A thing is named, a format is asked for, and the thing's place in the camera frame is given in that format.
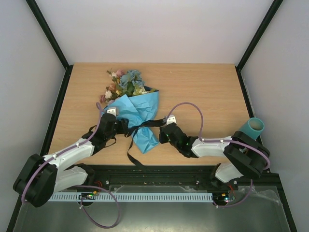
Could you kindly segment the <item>blue wrapping paper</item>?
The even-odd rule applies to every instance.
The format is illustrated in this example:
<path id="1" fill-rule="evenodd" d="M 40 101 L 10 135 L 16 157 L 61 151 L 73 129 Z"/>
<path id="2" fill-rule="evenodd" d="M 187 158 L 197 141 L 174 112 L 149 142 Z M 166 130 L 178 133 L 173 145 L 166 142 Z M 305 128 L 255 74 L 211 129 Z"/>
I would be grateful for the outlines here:
<path id="1" fill-rule="evenodd" d="M 132 128 L 156 117 L 159 108 L 159 92 L 155 91 L 133 97 L 124 95 L 107 105 L 105 110 L 111 107 L 118 110 L 117 118 L 128 119 L 128 127 Z M 134 143 L 144 154 L 157 146 L 159 141 L 149 128 L 140 128 L 134 136 Z"/>

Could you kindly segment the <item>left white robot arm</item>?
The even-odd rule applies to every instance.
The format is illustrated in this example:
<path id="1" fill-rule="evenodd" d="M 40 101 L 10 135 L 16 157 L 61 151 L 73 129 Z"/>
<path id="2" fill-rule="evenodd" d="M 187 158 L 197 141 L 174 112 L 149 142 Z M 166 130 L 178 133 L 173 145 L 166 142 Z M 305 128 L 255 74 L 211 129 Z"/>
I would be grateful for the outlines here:
<path id="1" fill-rule="evenodd" d="M 128 129 L 128 119 L 105 113 L 74 144 L 53 154 L 31 155 L 14 182 L 13 189 L 34 207 L 44 205 L 54 193 L 94 182 L 94 170 L 80 163 L 106 148 L 109 140 Z"/>

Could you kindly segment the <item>black ribbon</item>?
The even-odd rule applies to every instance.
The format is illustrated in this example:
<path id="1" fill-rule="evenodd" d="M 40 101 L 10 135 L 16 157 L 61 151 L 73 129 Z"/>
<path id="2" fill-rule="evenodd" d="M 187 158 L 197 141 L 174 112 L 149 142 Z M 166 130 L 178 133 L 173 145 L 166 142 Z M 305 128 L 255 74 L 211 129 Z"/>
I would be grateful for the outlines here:
<path id="1" fill-rule="evenodd" d="M 142 122 L 141 124 L 137 125 L 137 126 L 133 126 L 130 129 L 130 136 L 131 137 L 131 142 L 129 144 L 129 147 L 127 149 L 127 158 L 129 159 L 129 161 L 140 171 L 143 173 L 148 172 L 148 168 L 146 165 L 143 164 L 142 160 L 140 160 L 140 158 L 137 156 L 137 154 L 132 153 L 132 148 L 134 145 L 134 139 L 137 136 L 138 132 L 140 129 L 143 128 L 156 128 L 155 126 L 155 121 L 156 120 L 147 120 L 145 122 Z"/>

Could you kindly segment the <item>teal cylindrical vase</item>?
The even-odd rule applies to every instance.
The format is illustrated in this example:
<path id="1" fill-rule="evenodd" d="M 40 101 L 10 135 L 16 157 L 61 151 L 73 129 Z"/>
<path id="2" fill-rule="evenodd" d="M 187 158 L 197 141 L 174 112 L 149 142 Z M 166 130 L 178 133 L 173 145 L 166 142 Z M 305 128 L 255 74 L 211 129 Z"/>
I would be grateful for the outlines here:
<path id="1" fill-rule="evenodd" d="M 247 122 L 245 122 L 240 127 L 239 131 L 245 133 L 250 138 L 256 140 L 264 130 L 264 127 L 265 125 L 261 119 L 251 117 Z"/>

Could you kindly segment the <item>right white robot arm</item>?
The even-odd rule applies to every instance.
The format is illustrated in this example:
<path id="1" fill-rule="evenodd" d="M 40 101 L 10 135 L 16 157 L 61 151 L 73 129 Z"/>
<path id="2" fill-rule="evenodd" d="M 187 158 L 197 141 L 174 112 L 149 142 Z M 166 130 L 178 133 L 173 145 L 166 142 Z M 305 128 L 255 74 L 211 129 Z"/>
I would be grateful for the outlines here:
<path id="1" fill-rule="evenodd" d="M 170 143 L 187 158 L 226 157 L 211 176 L 211 185 L 222 189 L 230 180 L 247 177 L 259 178 L 270 167 L 270 152 L 257 142 L 264 130 L 262 120 L 252 117 L 233 135 L 225 138 L 206 139 L 187 136 L 176 124 L 168 122 L 160 128 L 160 143 Z"/>

